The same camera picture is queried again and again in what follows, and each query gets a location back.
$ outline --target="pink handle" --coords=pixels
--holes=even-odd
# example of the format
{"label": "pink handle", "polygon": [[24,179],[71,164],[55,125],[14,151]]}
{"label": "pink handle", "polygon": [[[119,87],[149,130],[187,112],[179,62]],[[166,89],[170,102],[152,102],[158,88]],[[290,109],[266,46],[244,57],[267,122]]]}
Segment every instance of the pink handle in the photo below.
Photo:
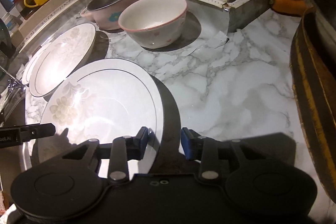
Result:
{"label": "pink handle", "polygon": [[92,12],[88,11],[87,8],[85,8],[83,11],[81,11],[80,15],[81,15],[81,17],[85,17],[85,18],[87,18],[88,20],[90,20],[94,23],[96,22],[93,15],[92,15]]}

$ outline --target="pink bowl rim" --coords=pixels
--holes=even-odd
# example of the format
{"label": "pink bowl rim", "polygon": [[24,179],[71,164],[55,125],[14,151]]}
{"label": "pink bowl rim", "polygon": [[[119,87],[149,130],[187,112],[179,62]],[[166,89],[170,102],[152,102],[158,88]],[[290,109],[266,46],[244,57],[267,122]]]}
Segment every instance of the pink bowl rim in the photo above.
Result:
{"label": "pink bowl rim", "polygon": [[183,11],[181,14],[179,14],[177,17],[175,17],[174,19],[171,19],[171,20],[169,20],[169,21],[167,21],[167,22],[165,22],[165,23],[163,23],[163,24],[161,24],[161,25],[157,25],[157,26],[154,26],[154,27],[146,28],[146,29],[136,29],[136,30],[127,29],[127,28],[122,27],[122,26],[120,25],[120,23],[119,23],[119,20],[118,20],[118,25],[119,25],[120,28],[122,28],[124,31],[127,31],[127,32],[143,32],[143,31],[153,30],[153,29],[156,29],[156,28],[158,28],[158,27],[162,27],[162,26],[164,26],[164,25],[167,25],[167,24],[173,22],[174,20],[178,19],[179,17],[183,16],[183,14],[184,14],[184,13],[187,11],[187,9],[188,9],[188,3],[187,3],[187,1],[184,0],[184,2],[185,2],[185,9],[184,9],[184,11]]}

